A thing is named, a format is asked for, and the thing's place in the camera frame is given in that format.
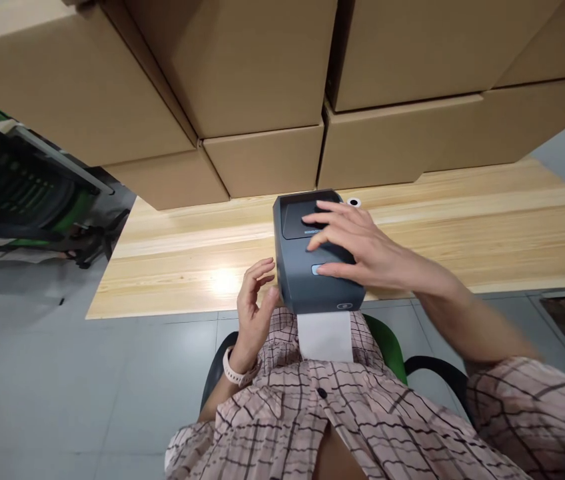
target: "black mesh chair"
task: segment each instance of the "black mesh chair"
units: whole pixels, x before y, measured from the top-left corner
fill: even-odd
[[[12,239],[0,251],[73,250],[80,268],[89,268],[101,252],[109,258],[115,230],[129,210],[104,227],[73,231],[97,194],[80,177],[0,132],[0,239]]]

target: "white label paper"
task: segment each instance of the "white label paper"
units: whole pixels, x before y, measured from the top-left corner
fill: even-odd
[[[298,343],[305,360],[353,362],[348,311],[297,315]]]

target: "chair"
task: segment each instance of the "chair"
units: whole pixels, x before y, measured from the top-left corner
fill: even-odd
[[[89,268],[100,252],[110,258],[115,230],[129,210],[104,227],[71,232],[96,195],[98,191],[82,178],[0,132],[0,239],[14,239],[0,251],[73,250],[82,269]]]
[[[376,343],[378,343],[384,364],[396,375],[396,377],[398,377],[399,380],[407,385],[407,377],[416,370],[426,369],[433,371],[445,380],[447,385],[449,385],[449,387],[453,390],[470,422],[472,425],[474,424],[467,407],[467,376],[463,372],[450,363],[435,357],[417,355],[403,362],[400,343],[398,343],[398,339],[391,329],[383,322],[370,315],[364,315],[364,319],[369,326],[371,335],[374,337]],[[236,345],[237,339],[238,332],[232,332],[227,335],[223,343],[221,343],[221,346],[218,348],[218,351],[211,362],[209,372],[207,373],[207,380],[205,381],[205,388],[203,389],[201,410],[203,409],[205,402],[207,402],[212,390],[218,383],[218,380],[220,380],[225,371],[223,368],[223,356],[225,355],[225,350],[232,345]]]

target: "shirt sleeve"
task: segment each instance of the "shirt sleeve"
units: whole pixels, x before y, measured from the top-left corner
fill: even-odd
[[[167,480],[184,479],[201,459],[214,439],[214,423],[194,423],[178,430],[165,452]]]
[[[565,374],[512,358],[477,373],[467,403],[479,436],[535,479],[565,478]]]

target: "woman's left hand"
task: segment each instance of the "woman's left hand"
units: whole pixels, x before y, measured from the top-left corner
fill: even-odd
[[[229,357],[229,365],[236,373],[246,373],[256,362],[258,352],[269,334],[271,315],[278,300],[278,289],[271,287],[263,297],[259,308],[256,304],[258,292],[271,282],[274,275],[267,275],[276,264],[273,258],[260,260],[245,272],[243,286],[238,294],[238,340]]]

